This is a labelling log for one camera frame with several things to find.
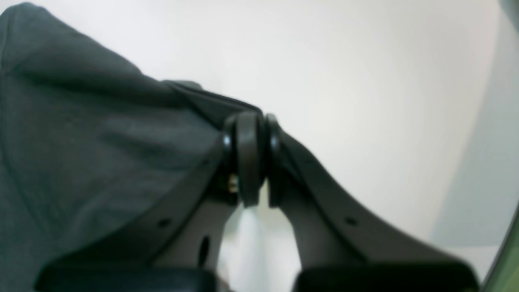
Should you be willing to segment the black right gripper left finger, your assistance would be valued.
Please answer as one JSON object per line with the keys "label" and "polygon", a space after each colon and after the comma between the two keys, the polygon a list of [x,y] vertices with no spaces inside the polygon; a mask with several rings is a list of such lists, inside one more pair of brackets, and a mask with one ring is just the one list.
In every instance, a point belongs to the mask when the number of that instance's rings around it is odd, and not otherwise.
{"label": "black right gripper left finger", "polygon": [[258,204],[263,118],[224,123],[208,155],[141,216],[47,264],[38,292],[227,292],[217,277],[225,224],[239,203]]}

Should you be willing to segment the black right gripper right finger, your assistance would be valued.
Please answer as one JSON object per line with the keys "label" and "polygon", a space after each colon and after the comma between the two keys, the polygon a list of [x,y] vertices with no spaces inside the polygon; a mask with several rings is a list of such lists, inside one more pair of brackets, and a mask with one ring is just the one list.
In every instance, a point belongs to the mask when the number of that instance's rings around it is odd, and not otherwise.
{"label": "black right gripper right finger", "polygon": [[301,272],[293,292],[478,292],[465,261],[388,224],[343,189],[273,114],[269,203],[289,220]]}

